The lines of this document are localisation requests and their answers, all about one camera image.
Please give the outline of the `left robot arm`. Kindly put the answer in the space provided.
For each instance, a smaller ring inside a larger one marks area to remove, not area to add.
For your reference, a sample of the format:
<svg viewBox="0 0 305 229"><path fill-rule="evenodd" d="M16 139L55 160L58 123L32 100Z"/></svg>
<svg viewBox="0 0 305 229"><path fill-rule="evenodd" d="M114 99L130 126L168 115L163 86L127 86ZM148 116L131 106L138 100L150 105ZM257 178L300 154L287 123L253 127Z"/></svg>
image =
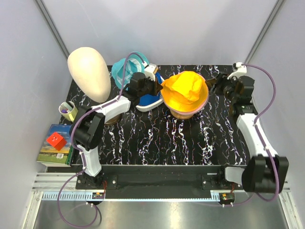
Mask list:
<svg viewBox="0 0 305 229"><path fill-rule="evenodd" d="M80 152L83 171L88 175L86 183L91 188L97 189L103 183L103 177L99 175L102 166L98 156L98 145L102 140L105 123L138 106L143 96L158 96L163 88L163 78L159 73L154 75L155 78L151 79L147 72L136 72L115 98L100 105L83 105L78 109L70 128L71 143Z"/></svg>

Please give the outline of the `orange bucket hat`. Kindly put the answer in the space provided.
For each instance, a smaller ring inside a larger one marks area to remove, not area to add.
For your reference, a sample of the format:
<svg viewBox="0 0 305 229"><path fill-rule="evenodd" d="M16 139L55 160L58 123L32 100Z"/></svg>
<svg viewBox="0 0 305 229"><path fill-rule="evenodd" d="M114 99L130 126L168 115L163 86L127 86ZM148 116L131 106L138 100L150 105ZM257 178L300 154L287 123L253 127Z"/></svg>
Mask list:
<svg viewBox="0 0 305 229"><path fill-rule="evenodd" d="M209 94L205 79L193 71L173 75L164 80L162 86L163 100L180 111L196 109Z"/></svg>

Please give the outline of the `pink bucket hat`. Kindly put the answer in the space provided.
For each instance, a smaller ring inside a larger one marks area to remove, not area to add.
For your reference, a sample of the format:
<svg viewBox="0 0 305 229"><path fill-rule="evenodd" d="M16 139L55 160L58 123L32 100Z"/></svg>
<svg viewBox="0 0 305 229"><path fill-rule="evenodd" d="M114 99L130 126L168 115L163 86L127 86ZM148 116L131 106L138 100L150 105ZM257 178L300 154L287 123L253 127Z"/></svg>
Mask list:
<svg viewBox="0 0 305 229"><path fill-rule="evenodd" d="M195 114L195 113L203 110L204 107L207 105L208 101L209 101L209 96L207 96L207 98L196 109L192 109L190 111L180 111L180 110L174 109L171 106L169 106L165 100L163 102L169 109L171 109L179 114Z"/></svg>

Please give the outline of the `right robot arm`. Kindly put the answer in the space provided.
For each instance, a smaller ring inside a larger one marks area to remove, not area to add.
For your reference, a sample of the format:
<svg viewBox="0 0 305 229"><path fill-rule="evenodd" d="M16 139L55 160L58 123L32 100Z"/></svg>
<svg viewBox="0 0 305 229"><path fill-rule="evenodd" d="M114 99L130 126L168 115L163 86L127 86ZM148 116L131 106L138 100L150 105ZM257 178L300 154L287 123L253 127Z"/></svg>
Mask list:
<svg viewBox="0 0 305 229"><path fill-rule="evenodd" d="M246 192L277 196L283 190L289 162L285 156L277 154L262 130L258 112L251 102L254 79L248 76L229 78L220 73L216 78L207 80L206 84L209 92L230 101L232 117L251 156L244 168L225 167L223 173L216 177L218 187L227 189L235 183Z"/></svg>

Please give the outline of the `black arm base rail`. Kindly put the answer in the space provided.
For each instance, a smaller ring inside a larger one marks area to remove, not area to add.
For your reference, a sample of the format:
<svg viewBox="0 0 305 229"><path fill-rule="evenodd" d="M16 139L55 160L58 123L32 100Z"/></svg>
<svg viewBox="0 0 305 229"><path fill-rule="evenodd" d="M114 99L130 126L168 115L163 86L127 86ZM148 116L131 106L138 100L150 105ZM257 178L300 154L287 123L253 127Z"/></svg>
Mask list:
<svg viewBox="0 0 305 229"><path fill-rule="evenodd" d="M224 178L224 166L103 165L96 178L80 175L76 189L106 188L106 200L217 200L215 192L242 190Z"/></svg>

